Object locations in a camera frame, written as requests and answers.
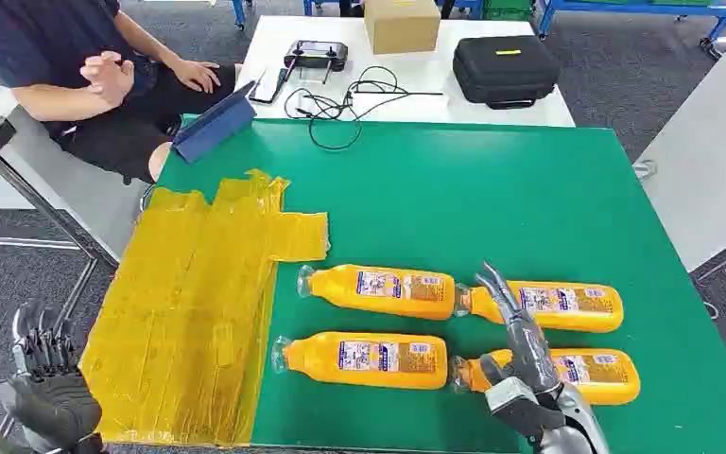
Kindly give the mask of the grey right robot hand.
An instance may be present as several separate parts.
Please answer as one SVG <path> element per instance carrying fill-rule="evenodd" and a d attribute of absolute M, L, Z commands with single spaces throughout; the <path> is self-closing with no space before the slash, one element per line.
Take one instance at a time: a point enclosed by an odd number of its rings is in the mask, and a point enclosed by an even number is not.
<path fill-rule="evenodd" d="M 483 267 L 475 279 L 487 289 L 502 315 L 511 350 L 508 371 L 489 354 L 479 359 L 491 384 L 485 392 L 489 412 L 530 442 L 538 443 L 547 430 L 565 425 L 565 417 L 555 408 L 562 381 L 539 325 L 516 301 L 497 268 L 489 261 L 484 261 Z"/>

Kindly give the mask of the person's left hand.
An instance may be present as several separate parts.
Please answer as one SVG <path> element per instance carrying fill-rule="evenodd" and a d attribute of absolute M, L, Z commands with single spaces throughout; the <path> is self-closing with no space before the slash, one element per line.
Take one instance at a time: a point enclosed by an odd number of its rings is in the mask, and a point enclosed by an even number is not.
<path fill-rule="evenodd" d="M 176 59 L 168 65 L 176 78 L 191 90 L 212 94 L 221 81 L 216 74 L 220 66 L 209 61 L 189 61 Z"/>

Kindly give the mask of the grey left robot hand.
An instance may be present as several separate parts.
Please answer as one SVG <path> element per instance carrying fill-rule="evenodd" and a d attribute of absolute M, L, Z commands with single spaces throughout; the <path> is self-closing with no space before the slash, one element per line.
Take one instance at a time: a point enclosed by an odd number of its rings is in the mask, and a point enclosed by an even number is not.
<path fill-rule="evenodd" d="M 70 321 L 53 308 L 20 305 L 11 322 L 16 372 L 0 402 L 23 428 L 28 453 L 103 453 L 102 408 L 78 367 Z"/>

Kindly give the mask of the person's right hand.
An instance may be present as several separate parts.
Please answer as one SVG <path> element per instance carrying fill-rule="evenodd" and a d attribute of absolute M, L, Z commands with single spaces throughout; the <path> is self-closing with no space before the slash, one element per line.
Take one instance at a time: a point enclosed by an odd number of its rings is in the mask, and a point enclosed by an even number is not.
<path fill-rule="evenodd" d="M 88 91 L 111 108 L 120 106 L 134 84 L 134 63 L 113 51 L 89 57 L 80 74 L 90 83 Z"/>

